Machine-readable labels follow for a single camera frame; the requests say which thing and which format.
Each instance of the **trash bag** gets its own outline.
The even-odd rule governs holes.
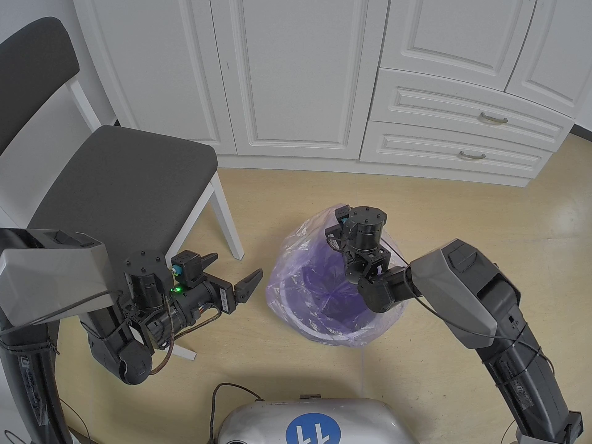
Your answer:
[[[325,228],[337,223],[335,210],[342,205],[319,212],[285,239],[265,294],[272,311],[308,339],[363,347],[403,315],[408,301],[384,314],[373,313],[357,285],[345,279],[342,256],[329,247],[324,234]],[[404,266],[384,229],[382,240],[382,246],[392,253],[389,268]]]

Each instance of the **floor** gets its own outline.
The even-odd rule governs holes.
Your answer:
[[[184,247],[216,251],[208,271],[236,282],[266,276],[247,305],[179,340],[194,362],[128,386],[96,363],[76,319],[63,321],[57,359],[60,394],[99,443],[207,442],[211,392],[233,381],[268,400],[370,397],[383,400],[422,443],[498,444],[512,420],[474,351],[412,303],[364,349],[311,342],[267,307],[265,285],[290,231],[336,203],[372,205],[407,259],[461,238],[481,249],[522,292],[521,309],[553,360],[567,404],[592,427],[592,143],[568,136],[526,188],[470,182],[319,172],[220,170],[245,248],[232,258],[213,212],[204,211]],[[157,352],[155,362],[162,353]],[[250,398],[220,392],[217,422]],[[68,422],[82,430],[66,410]],[[505,443],[512,442],[515,426]],[[587,444],[592,432],[578,441]]]

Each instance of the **white drawer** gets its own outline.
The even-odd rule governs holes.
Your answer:
[[[534,178],[551,154],[539,148],[469,133],[370,121],[360,161]]]
[[[378,72],[370,120],[473,133],[553,152],[574,124],[565,115],[511,94],[383,68]]]

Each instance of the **logo on robot arm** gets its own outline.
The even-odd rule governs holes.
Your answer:
[[[340,440],[339,425],[326,414],[302,414],[286,429],[287,444],[339,444]]]

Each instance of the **gray chair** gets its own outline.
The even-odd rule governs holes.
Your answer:
[[[235,258],[241,241],[217,174],[211,146],[136,129],[101,126],[76,75],[68,33],[51,17],[0,44],[0,155],[20,129],[66,85],[91,135],[72,156],[29,223],[84,232],[105,243],[115,271],[132,252],[176,255],[208,201]],[[12,222],[1,210],[5,225]]]

